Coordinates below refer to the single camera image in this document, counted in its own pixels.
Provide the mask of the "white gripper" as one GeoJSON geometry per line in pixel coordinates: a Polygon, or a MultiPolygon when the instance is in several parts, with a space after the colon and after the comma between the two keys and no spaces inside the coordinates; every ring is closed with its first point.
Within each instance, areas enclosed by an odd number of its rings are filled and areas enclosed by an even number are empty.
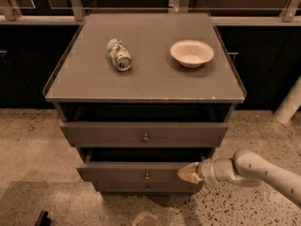
{"type": "Polygon", "coordinates": [[[205,159],[202,162],[195,162],[180,168],[177,172],[181,180],[198,184],[204,181],[207,184],[219,182],[232,182],[235,179],[232,160],[226,159],[205,159]]]}

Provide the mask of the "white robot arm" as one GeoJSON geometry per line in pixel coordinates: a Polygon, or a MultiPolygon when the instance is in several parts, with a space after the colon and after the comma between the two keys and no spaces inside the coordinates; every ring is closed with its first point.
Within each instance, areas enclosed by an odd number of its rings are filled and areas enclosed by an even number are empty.
{"type": "Polygon", "coordinates": [[[233,158],[194,162],[180,168],[177,174],[190,184],[228,182],[235,186],[255,187],[265,182],[298,207],[301,206],[301,176],[249,150],[237,151],[233,158]]]}

